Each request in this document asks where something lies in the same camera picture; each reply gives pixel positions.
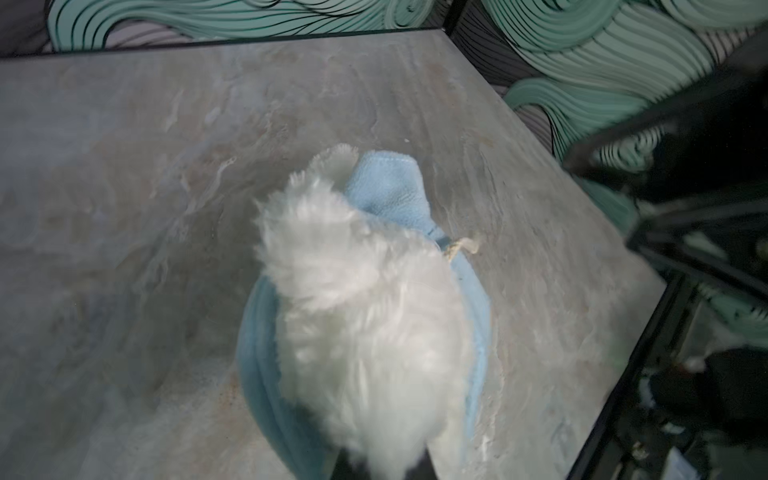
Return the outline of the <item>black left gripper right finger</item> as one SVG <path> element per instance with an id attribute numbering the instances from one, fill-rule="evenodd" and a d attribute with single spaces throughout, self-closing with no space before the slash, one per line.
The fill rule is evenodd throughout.
<path id="1" fill-rule="evenodd" d="M 417 464 L 407 472 L 407 480 L 438 480 L 428 449 L 423 452 Z"/>

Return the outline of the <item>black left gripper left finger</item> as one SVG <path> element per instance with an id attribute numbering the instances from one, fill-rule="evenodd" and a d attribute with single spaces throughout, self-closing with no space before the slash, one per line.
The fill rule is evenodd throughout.
<path id="1" fill-rule="evenodd" d="M 339 452 L 330 479 L 360 480 L 360 470 L 346 450 Z"/>

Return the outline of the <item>light blue fleece hoodie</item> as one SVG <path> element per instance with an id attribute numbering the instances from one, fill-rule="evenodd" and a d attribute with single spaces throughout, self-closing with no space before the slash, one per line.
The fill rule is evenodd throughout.
<path id="1" fill-rule="evenodd" d="M 423 176 L 415 159 L 386 151 L 365 153 L 347 180 L 344 195 L 357 209 L 380 220 L 414 229 L 446 249 L 450 238 L 431 217 Z M 468 377 L 464 433 L 474 434 L 487 371 L 491 305 L 463 254 L 451 262 L 471 322 L 476 359 Z M 275 346 L 278 300 L 269 279 L 260 276 L 248 297 L 238 335 L 236 363 L 246 404 L 262 435 L 296 479 L 327 479 L 335 456 L 309 417 L 281 396 Z"/>

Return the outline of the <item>white plush teddy bear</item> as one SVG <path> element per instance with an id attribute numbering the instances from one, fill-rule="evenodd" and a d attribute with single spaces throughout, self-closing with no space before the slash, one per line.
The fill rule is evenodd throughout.
<path id="1" fill-rule="evenodd" d="M 455 479 L 476 357 L 460 246 L 355 208 L 343 190 L 364 154 L 330 147 L 260 204 L 280 392 L 371 479 L 407 479 L 426 449 Z"/>

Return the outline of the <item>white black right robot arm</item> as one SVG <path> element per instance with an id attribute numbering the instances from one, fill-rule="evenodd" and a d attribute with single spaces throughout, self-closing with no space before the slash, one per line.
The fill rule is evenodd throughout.
<path id="1" fill-rule="evenodd" d="M 564 169 L 645 200 L 627 248 L 668 284 L 571 470 L 573 479 L 713 479 L 715 446 L 767 446 L 767 351 L 685 356 L 705 283 L 767 305 L 767 32 L 703 78 L 576 142 Z"/>

